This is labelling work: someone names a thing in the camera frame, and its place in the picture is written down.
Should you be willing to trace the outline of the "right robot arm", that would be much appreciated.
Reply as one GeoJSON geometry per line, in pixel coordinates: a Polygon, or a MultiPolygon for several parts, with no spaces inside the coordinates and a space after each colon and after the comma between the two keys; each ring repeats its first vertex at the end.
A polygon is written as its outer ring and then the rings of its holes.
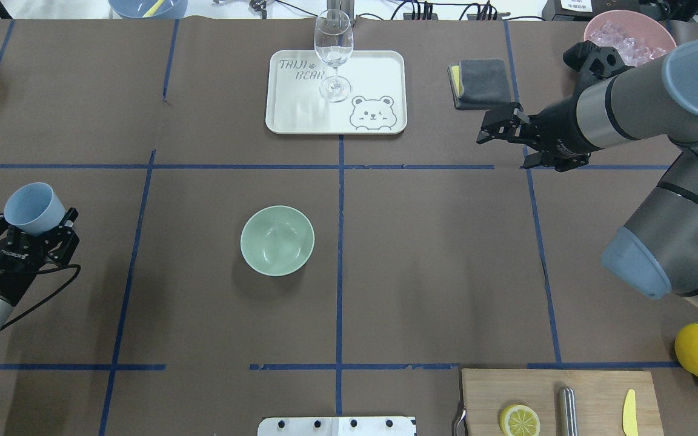
{"type": "Polygon", "coordinates": [[[602,265],[652,300],[670,294],[698,308],[698,39],[632,67],[617,50],[577,42],[563,55],[573,92],[539,113],[520,102],[485,113],[477,143],[529,148],[523,168],[566,172],[597,153],[618,165],[662,165],[661,179],[615,233],[602,265]]]}

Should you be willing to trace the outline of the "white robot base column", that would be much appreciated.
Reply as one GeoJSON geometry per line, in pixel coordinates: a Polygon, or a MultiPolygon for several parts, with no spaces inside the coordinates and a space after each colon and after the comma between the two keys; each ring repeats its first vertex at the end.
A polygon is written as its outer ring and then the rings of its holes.
{"type": "Polygon", "coordinates": [[[416,419],[406,416],[269,417],[258,435],[416,435],[416,419]]]}

